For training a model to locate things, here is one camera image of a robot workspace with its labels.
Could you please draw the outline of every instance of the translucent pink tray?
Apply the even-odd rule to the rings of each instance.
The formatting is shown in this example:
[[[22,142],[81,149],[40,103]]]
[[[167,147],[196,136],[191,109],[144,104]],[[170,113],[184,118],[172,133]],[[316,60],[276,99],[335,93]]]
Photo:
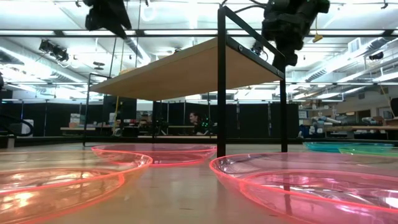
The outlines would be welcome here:
[[[398,223],[398,158],[319,153],[241,154],[210,168],[292,223]]]
[[[153,158],[152,166],[179,166],[203,162],[214,155],[217,147],[195,144],[115,144],[95,146],[92,150],[99,156],[102,151],[136,152]]]
[[[94,205],[151,163],[149,156],[128,152],[0,153],[0,223],[38,223]]]

